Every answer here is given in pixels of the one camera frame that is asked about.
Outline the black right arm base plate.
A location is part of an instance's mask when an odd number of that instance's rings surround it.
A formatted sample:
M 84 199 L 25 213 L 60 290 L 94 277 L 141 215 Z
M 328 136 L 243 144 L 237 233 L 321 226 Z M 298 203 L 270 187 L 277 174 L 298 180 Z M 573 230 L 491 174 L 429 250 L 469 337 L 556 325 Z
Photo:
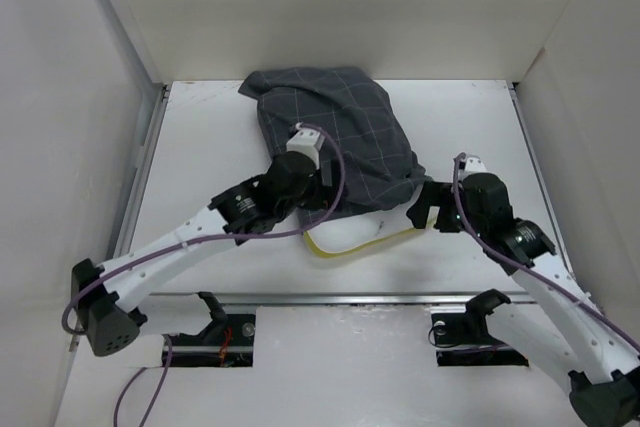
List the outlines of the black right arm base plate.
M 514 348 L 492 337 L 486 322 L 466 312 L 431 314 L 428 339 L 439 367 L 528 367 Z

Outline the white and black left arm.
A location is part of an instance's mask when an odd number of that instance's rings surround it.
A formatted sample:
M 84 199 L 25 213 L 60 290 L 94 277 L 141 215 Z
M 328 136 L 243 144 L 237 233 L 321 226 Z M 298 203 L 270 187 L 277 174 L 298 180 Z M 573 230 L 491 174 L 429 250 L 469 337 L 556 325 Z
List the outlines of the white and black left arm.
M 268 170 L 221 194 L 191 219 L 150 244 L 101 264 L 86 258 L 71 269 L 66 315 L 97 357 L 113 355 L 150 332 L 148 297 L 209 257 L 249 240 L 277 239 L 274 228 L 297 209 L 329 217 L 345 189 L 345 165 L 336 157 L 317 166 L 299 152 L 276 156 Z

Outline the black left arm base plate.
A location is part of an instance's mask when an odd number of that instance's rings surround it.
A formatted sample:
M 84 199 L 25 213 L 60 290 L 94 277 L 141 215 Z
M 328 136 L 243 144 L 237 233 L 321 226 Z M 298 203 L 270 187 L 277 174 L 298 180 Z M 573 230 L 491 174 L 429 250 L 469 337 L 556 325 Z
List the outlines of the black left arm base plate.
M 161 361 L 176 368 L 249 368 L 254 361 L 256 313 L 233 308 L 227 311 L 210 292 L 198 292 L 197 306 L 206 310 L 196 332 L 170 335 L 172 355 L 163 347 Z

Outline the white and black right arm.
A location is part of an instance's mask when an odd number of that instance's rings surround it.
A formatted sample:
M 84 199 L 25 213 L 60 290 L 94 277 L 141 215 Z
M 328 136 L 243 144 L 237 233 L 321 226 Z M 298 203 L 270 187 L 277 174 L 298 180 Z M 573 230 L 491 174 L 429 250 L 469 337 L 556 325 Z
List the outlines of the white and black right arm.
M 505 344 L 554 380 L 585 425 L 638 420 L 638 343 L 603 316 L 541 228 L 514 216 L 506 185 L 487 172 L 428 181 L 407 216 L 423 228 L 432 208 L 438 210 L 436 230 L 469 233 L 554 326 L 545 328 L 491 289 L 467 301 L 462 312 L 433 315 L 435 346 L 459 354 L 464 347 Z

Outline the dark grey checked pillowcase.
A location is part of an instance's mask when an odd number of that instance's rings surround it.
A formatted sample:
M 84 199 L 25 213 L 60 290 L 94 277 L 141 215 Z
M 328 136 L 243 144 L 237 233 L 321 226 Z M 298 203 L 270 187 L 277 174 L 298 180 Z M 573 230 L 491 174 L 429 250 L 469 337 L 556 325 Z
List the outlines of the dark grey checked pillowcase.
M 397 120 L 389 94 L 356 67 L 254 71 L 239 93 L 257 102 L 270 155 L 285 150 L 294 126 L 313 124 L 337 143 L 346 181 L 331 218 L 388 211 L 430 179 Z

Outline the white pillow with yellow edge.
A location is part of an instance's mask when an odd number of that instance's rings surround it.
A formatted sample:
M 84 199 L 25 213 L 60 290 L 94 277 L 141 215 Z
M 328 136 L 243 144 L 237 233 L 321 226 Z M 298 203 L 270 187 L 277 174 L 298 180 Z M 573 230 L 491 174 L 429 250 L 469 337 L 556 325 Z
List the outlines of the white pillow with yellow edge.
M 416 231 L 407 217 L 408 205 L 323 222 L 303 239 L 319 258 L 337 258 Z

